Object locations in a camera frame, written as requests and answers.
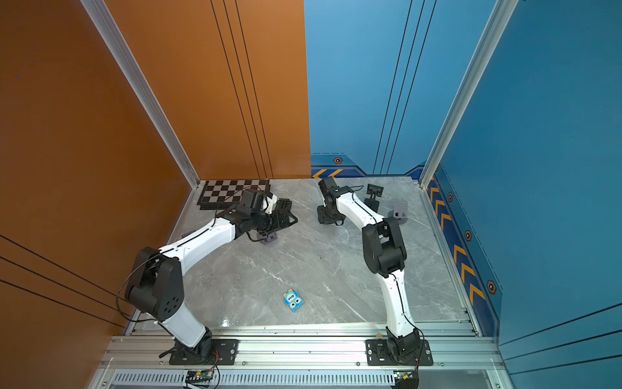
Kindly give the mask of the dark grey round phone stand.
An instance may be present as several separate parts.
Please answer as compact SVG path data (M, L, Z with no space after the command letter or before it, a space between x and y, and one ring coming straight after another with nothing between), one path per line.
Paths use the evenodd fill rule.
M327 206L317 207L317 220L321 225L337 224L338 221L342 221L343 218L340 213L333 208Z

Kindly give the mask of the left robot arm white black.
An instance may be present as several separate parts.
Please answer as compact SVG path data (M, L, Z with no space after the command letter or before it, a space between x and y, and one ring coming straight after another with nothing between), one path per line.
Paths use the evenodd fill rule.
M186 301L186 274L204 259L242 236L257 233L266 242L280 230L295 225L293 201L270 191L245 189L241 200L217 212L213 220L161 248L145 247L137 254L131 274L118 293L173 337L175 345L164 355L176 364L206 364L216 355L212 331Z

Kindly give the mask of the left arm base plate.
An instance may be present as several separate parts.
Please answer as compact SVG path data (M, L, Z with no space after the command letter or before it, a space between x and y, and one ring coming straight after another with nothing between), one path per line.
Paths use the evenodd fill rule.
M204 340L194 348L176 341L173 348L160 356L170 356L168 363L171 366L233 366L238 346L237 339Z

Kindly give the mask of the black folding phone stand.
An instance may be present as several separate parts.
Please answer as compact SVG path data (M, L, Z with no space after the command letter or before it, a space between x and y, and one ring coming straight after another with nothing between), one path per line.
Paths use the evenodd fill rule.
M382 197L383 191L383 186L369 184L366 191L368 198L364 199L364 204L374 212L378 212L380 204L378 198Z

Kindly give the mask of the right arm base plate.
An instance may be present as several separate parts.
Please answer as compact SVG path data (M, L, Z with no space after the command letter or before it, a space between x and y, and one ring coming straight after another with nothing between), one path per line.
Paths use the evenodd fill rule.
M369 366L433 366L432 351L427 340L412 345L393 342L385 338L365 341L366 358Z

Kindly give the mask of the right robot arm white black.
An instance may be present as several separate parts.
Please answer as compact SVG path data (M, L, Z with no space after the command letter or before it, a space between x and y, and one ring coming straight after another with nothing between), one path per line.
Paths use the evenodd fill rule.
M384 188L369 184L367 199L360 199L351 186L339 186L332 177L319 182L323 196L317 208L323 225L351 221L360 231L364 262L376 275L386 306L387 347L399 365L418 364L424 354L424 336L411 317L404 282L408 257L398 219L378 212Z

